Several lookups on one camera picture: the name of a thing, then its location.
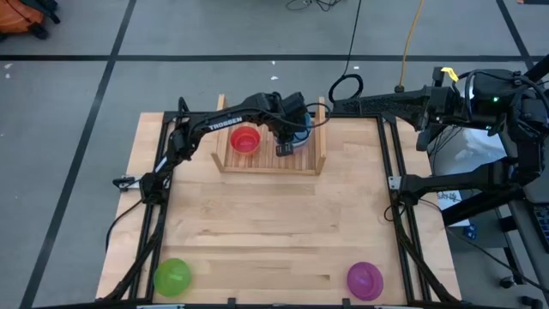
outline wooden tabletop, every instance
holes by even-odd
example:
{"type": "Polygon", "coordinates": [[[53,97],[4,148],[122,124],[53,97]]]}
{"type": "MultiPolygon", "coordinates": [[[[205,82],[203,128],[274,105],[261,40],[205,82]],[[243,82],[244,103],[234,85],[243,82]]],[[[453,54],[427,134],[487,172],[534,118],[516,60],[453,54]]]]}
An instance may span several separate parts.
{"type": "MultiPolygon", "coordinates": [[[[128,174],[152,170],[161,119],[162,113],[141,115],[128,174]]],[[[383,218],[389,194],[376,120],[333,118],[326,126],[327,159],[320,176],[220,173],[210,156],[216,133],[202,139],[192,161],[174,172],[160,255],[160,261],[187,262],[192,283],[175,298],[156,294],[155,302],[211,304],[236,297],[241,304],[340,304],[350,298],[354,305],[368,304],[347,290],[346,281],[349,268],[366,261],[384,280],[383,293],[371,303],[406,304],[395,229],[383,218]]],[[[431,174],[426,154],[415,150],[412,126],[399,122],[398,128],[407,172],[431,174]]],[[[396,172],[390,133],[388,143],[396,172]]],[[[139,198],[138,191],[123,193],[117,215],[139,198]]],[[[436,202],[435,195],[426,199],[436,202]]],[[[114,228],[98,297],[133,263],[144,209],[114,228]]],[[[422,203],[415,212],[425,261],[460,298],[440,213],[422,203]]],[[[417,282],[414,292],[419,299],[417,282]]]]}

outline red bowl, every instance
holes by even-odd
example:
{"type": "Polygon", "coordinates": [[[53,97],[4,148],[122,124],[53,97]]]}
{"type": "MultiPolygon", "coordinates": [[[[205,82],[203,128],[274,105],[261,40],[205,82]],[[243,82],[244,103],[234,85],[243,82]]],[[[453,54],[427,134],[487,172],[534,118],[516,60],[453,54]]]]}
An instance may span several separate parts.
{"type": "Polygon", "coordinates": [[[256,129],[241,126],[231,134],[231,146],[241,155],[251,155],[259,148],[261,137],[256,129]]]}

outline black wire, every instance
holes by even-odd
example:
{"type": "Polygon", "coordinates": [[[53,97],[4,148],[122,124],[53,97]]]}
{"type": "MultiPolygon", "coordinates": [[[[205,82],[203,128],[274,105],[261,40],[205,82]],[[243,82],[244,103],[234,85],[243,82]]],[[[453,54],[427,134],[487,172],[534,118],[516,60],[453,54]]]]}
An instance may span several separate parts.
{"type": "Polygon", "coordinates": [[[532,82],[529,78],[526,76],[520,76],[521,81],[526,82],[530,87],[532,87],[536,93],[540,96],[541,100],[543,101],[543,105],[546,107],[546,112],[549,114],[549,100],[547,99],[546,95],[544,94],[543,90],[538,86],[535,82],[532,82]]]}
{"type": "Polygon", "coordinates": [[[321,10],[324,12],[328,12],[330,9],[332,9],[336,4],[338,4],[341,0],[334,0],[333,2],[330,0],[329,3],[325,3],[322,0],[317,0],[317,4],[320,7],[321,10]]]}
{"type": "Polygon", "coordinates": [[[111,226],[109,227],[108,231],[106,232],[106,239],[105,239],[105,252],[107,251],[107,249],[109,249],[109,240],[111,239],[111,232],[112,232],[112,229],[114,228],[114,226],[118,223],[118,221],[120,221],[120,219],[122,219],[125,215],[129,214],[131,210],[135,209],[140,203],[141,203],[142,200],[139,200],[137,201],[137,203],[135,203],[133,206],[131,206],[130,208],[126,209],[126,211],[124,211],[122,214],[120,214],[118,216],[118,218],[116,218],[111,226]]]}
{"type": "Polygon", "coordinates": [[[351,52],[353,51],[353,45],[354,45],[354,35],[357,33],[357,24],[359,23],[360,5],[362,5],[362,0],[359,0],[357,14],[354,17],[353,36],[351,37],[351,45],[349,46],[349,53],[347,54],[347,63],[345,64],[345,70],[343,71],[343,74],[341,74],[342,76],[344,76],[347,73],[347,68],[349,67],[349,61],[351,60],[351,52]]]}
{"type": "MultiPolygon", "coordinates": [[[[393,205],[389,205],[389,206],[385,209],[385,211],[383,212],[383,218],[385,218],[385,220],[386,220],[386,221],[389,221],[389,222],[392,222],[392,221],[395,220],[395,218],[389,219],[389,218],[387,217],[387,211],[388,211],[391,207],[393,207],[393,205]]],[[[401,212],[398,214],[398,216],[401,217],[402,214],[404,214],[404,211],[406,211],[406,209],[405,209],[404,207],[402,207],[402,210],[401,210],[401,212]]]]}
{"type": "MultiPolygon", "coordinates": [[[[295,3],[297,2],[298,0],[290,0],[289,2],[286,3],[286,9],[289,9],[289,10],[293,10],[293,11],[297,11],[297,10],[302,10],[302,9],[307,9],[311,6],[313,0],[301,0],[301,3],[303,3],[303,7],[300,7],[300,8],[292,8],[291,5],[292,3],[295,3]]],[[[341,2],[341,0],[330,0],[328,3],[322,1],[322,0],[314,0],[318,6],[320,7],[320,9],[324,12],[328,12],[329,10],[331,10],[336,4],[338,4],[339,2],[341,2]]]]}
{"type": "Polygon", "coordinates": [[[354,26],[353,26],[353,36],[351,37],[351,45],[349,46],[349,53],[347,54],[347,62],[345,63],[345,70],[343,70],[343,74],[341,74],[341,77],[334,82],[332,87],[330,87],[328,91],[328,99],[330,102],[335,104],[334,99],[334,90],[339,86],[339,84],[343,81],[345,81],[348,78],[354,78],[359,83],[359,89],[351,95],[348,99],[355,99],[358,98],[362,94],[362,90],[364,89],[364,81],[362,80],[362,76],[358,74],[349,74],[347,75],[347,69],[349,68],[349,62],[351,61],[351,53],[353,52],[353,45],[354,45],[354,36],[357,32],[357,25],[359,23],[359,15],[360,15],[360,6],[362,5],[362,0],[359,0],[359,6],[357,8],[357,14],[354,17],[354,26]]]}
{"type": "MultiPolygon", "coordinates": [[[[442,214],[442,210],[433,202],[430,202],[430,201],[427,201],[423,198],[420,198],[419,199],[421,202],[425,202],[428,204],[428,206],[431,206],[432,208],[440,211],[440,213],[442,214]]],[[[449,228],[445,227],[446,231],[454,236],[455,238],[461,240],[461,241],[464,241],[466,243],[468,243],[469,245],[471,245],[472,247],[478,249],[479,251],[481,251],[482,253],[486,254],[489,258],[491,258],[492,260],[494,260],[496,263],[504,266],[506,269],[510,270],[510,272],[513,273],[513,275],[515,276],[520,276],[525,282],[528,282],[530,283],[533,287],[536,287],[538,288],[539,290],[541,290],[541,292],[545,293],[545,294],[549,294],[549,289],[547,289],[546,287],[528,279],[525,275],[521,274],[518,270],[515,270],[514,268],[510,267],[508,264],[505,264],[504,262],[502,262],[500,259],[498,259],[497,257],[494,257],[492,254],[490,254],[490,252],[484,250],[483,248],[481,248],[480,246],[476,245],[474,242],[470,241],[469,239],[466,239],[462,236],[459,236],[457,234],[455,234],[454,232],[452,232],[452,230],[450,230],[449,228]]]]}
{"type": "Polygon", "coordinates": [[[439,143],[440,143],[440,140],[438,140],[438,143],[435,144],[435,147],[433,148],[433,151],[431,152],[433,154],[433,158],[432,158],[432,167],[433,167],[433,170],[435,169],[435,164],[437,163],[437,154],[438,152],[444,147],[446,146],[446,144],[452,139],[454,138],[461,130],[463,130],[463,128],[459,128],[459,130],[457,130],[457,132],[452,135],[452,133],[455,132],[455,129],[457,129],[456,127],[453,127],[452,130],[448,133],[448,135],[446,136],[446,138],[444,139],[444,142],[442,142],[442,145],[438,146],[439,143]]]}
{"type": "Polygon", "coordinates": [[[452,140],[452,138],[454,138],[456,135],[458,135],[461,131],[463,130],[463,128],[459,128],[459,130],[457,130],[453,136],[450,136],[448,137],[446,140],[444,140],[444,142],[440,145],[440,148],[438,149],[437,152],[439,152],[440,150],[442,150],[442,148],[444,148],[444,146],[446,146],[446,144],[452,140]]]}
{"type": "Polygon", "coordinates": [[[486,76],[493,77],[493,78],[496,78],[496,79],[501,80],[501,81],[507,81],[507,82],[513,82],[514,81],[513,78],[497,76],[495,74],[486,72],[484,70],[473,70],[473,71],[471,71],[471,73],[486,75],[486,76]]]}
{"type": "MultiPolygon", "coordinates": [[[[315,102],[315,103],[309,103],[307,105],[305,105],[305,108],[309,107],[309,106],[324,106],[324,108],[326,108],[326,119],[324,121],[322,121],[321,123],[319,124],[314,124],[314,125],[306,125],[306,124],[298,124],[298,123],[294,123],[294,122],[291,122],[291,121],[287,121],[285,119],[282,119],[280,117],[278,117],[277,115],[273,114],[272,112],[267,112],[263,109],[260,109],[260,108],[255,108],[255,107],[244,107],[244,108],[241,108],[241,109],[238,109],[237,111],[232,111],[232,113],[235,113],[235,112],[244,112],[244,111],[259,111],[259,112],[264,112],[265,114],[269,115],[270,117],[282,122],[283,124],[287,124],[287,125],[291,125],[293,127],[297,127],[297,128],[303,128],[303,129],[314,129],[314,128],[317,128],[319,126],[322,126],[322,125],[325,125],[326,123],[328,123],[328,121],[330,121],[331,119],[331,116],[332,116],[332,110],[329,108],[329,106],[327,106],[326,104],[324,103],[318,103],[318,102],[315,102]]],[[[191,134],[195,128],[199,125],[199,124],[202,124],[206,121],[209,121],[209,119],[203,119],[202,121],[196,123],[195,125],[192,126],[192,128],[190,128],[189,130],[189,134],[191,134]]]]}
{"type": "Polygon", "coordinates": [[[296,8],[296,9],[292,9],[290,8],[290,5],[294,2],[296,2],[298,0],[291,0],[289,1],[288,3],[286,3],[286,9],[289,9],[289,10],[302,10],[302,9],[307,9],[311,6],[311,0],[301,0],[301,2],[303,3],[303,7],[301,8],[296,8]]]}
{"type": "Polygon", "coordinates": [[[434,152],[435,152],[435,149],[437,148],[437,145],[438,145],[438,140],[440,139],[440,136],[441,136],[442,133],[439,133],[437,135],[437,137],[435,137],[435,142],[434,142],[434,145],[432,147],[432,150],[431,152],[427,152],[427,155],[431,156],[434,152]]]}

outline wooden crate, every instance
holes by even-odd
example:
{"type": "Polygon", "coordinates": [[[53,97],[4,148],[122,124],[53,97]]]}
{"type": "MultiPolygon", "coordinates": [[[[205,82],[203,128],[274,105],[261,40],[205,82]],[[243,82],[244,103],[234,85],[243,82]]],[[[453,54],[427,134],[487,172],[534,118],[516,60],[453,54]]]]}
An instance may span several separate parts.
{"type": "MultiPolygon", "coordinates": [[[[323,97],[318,99],[320,103],[324,103],[323,97]]],[[[226,107],[225,95],[221,94],[217,109],[226,107]]],[[[319,124],[325,117],[324,106],[318,106],[313,123],[319,124]]],[[[319,175],[326,161],[326,127],[324,125],[313,129],[306,145],[295,149],[292,155],[281,158],[276,156],[276,141],[266,125],[257,127],[255,124],[237,124],[219,130],[217,134],[212,158],[223,173],[319,175]],[[240,126],[254,127],[261,136],[259,149],[253,155],[241,155],[232,149],[229,136],[240,126]]]]}

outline yellow cable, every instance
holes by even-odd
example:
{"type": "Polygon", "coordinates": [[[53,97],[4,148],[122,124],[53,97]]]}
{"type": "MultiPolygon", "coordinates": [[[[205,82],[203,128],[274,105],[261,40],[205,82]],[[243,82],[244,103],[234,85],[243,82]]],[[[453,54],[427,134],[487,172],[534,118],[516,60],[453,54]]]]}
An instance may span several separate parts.
{"type": "Polygon", "coordinates": [[[404,46],[404,56],[402,57],[402,68],[401,68],[401,79],[398,81],[398,85],[402,86],[402,80],[406,74],[406,55],[408,54],[408,47],[410,46],[410,40],[412,39],[413,30],[415,29],[415,24],[418,22],[419,13],[421,13],[421,8],[423,8],[424,0],[419,0],[418,10],[415,12],[415,17],[413,18],[412,27],[410,28],[410,33],[406,39],[406,45],[404,46]]]}

